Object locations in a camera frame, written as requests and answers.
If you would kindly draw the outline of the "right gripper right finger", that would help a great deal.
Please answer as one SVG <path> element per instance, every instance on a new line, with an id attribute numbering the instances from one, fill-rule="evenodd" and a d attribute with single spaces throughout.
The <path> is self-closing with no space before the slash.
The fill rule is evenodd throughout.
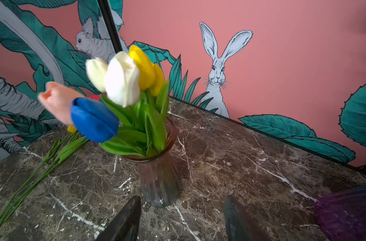
<path id="1" fill-rule="evenodd" d="M 231 195 L 225 198 L 224 214 L 228 241 L 271 241 L 246 208 Z"/>

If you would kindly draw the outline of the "brown ribbed glass vase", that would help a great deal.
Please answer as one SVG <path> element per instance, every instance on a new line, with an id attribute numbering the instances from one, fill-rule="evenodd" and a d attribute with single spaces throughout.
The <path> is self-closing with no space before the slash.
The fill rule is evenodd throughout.
<path id="1" fill-rule="evenodd" d="M 152 157 L 123 156 L 126 161 L 137 164 L 142 193 L 151 206 L 164 208 L 172 205 L 181 192 L 182 180 L 170 150 L 177 138 L 177 128 L 171 118 L 165 123 L 167 139 L 165 149 Z"/>

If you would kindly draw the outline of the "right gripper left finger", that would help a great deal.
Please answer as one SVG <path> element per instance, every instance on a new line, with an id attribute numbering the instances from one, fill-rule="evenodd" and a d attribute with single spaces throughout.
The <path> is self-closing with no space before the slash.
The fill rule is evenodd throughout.
<path id="1" fill-rule="evenodd" d="M 141 197 L 133 196 L 95 241 L 136 241 L 141 217 Z"/>

